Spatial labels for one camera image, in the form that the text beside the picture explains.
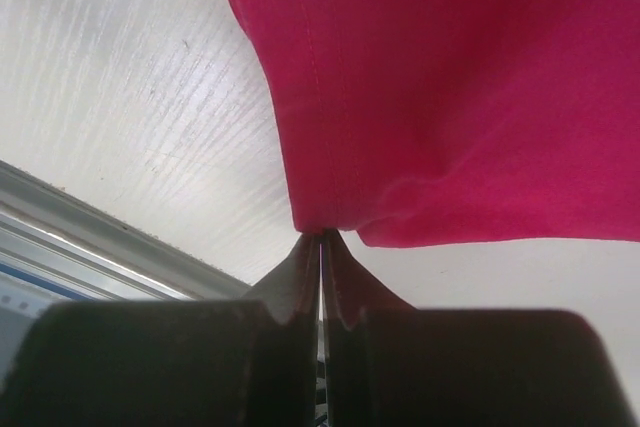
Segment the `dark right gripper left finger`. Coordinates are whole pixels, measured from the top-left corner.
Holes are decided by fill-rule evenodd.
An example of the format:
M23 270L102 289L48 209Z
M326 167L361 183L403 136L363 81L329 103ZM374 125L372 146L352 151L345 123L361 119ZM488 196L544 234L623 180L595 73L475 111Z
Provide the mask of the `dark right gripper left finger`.
M28 331L5 426L311 426L320 240L237 300L74 301Z

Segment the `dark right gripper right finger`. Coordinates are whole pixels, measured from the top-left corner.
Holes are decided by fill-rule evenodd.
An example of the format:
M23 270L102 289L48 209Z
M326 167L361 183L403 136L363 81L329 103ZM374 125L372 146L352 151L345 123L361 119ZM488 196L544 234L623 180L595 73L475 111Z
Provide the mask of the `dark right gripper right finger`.
M333 426L624 426L604 345L566 310L415 308L321 244Z

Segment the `crimson pink t shirt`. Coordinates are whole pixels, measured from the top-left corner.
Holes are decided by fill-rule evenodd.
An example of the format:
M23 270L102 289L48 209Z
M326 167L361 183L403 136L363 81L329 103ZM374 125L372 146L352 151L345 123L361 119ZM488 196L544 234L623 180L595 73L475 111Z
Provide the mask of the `crimson pink t shirt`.
M638 239L639 0L229 1L297 230Z

